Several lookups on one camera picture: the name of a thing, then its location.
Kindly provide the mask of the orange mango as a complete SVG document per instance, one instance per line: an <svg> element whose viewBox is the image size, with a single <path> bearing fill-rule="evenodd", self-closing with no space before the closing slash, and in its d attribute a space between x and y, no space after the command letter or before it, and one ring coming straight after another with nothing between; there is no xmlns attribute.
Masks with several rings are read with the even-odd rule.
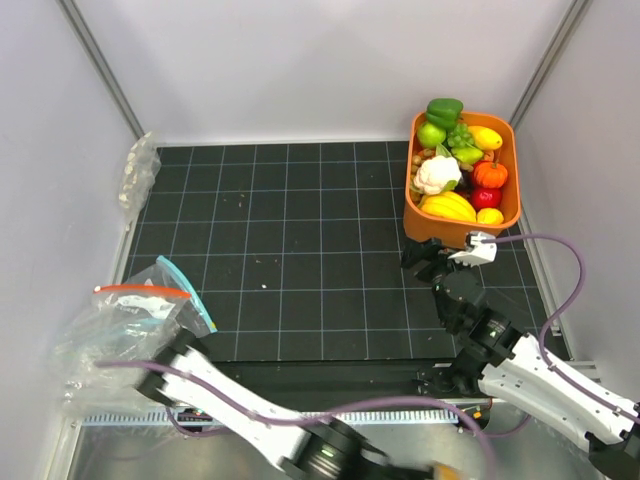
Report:
<svg viewBox="0 0 640 480"><path fill-rule="evenodd" d="M462 472L453 468L449 465L445 465L442 463L434 463L432 465L433 468L433 479L434 480L464 480L465 477Z"/></svg>

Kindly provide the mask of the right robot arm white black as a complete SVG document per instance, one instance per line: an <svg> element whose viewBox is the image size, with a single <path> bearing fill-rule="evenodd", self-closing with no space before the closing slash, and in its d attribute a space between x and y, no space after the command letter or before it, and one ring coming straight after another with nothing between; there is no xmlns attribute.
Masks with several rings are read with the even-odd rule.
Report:
<svg viewBox="0 0 640 480"><path fill-rule="evenodd" d="M562 361L543 335L533 337L489 305L471 270L493 262L499 243L473 231L458 251L438 238L405 244L402 268L430 286L440 325L461 346L453 363L436 374L435 389L507 401L585 451L605 477L638 478L638 403Z"/></svg>

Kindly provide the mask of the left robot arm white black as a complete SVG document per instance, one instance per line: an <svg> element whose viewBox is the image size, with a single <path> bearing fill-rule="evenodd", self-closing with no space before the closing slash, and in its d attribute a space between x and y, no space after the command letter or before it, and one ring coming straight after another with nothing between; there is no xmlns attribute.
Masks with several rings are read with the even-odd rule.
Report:
<svg viewBox="0 0 640 480"><path fill-rule="evenodd" d="M393 465L355 429L333 417L315 420L272 403L223 374L203 342L186 329L135 366L136 386L167 407L204 411L291 479L434 479L436 468Z"/></svg>

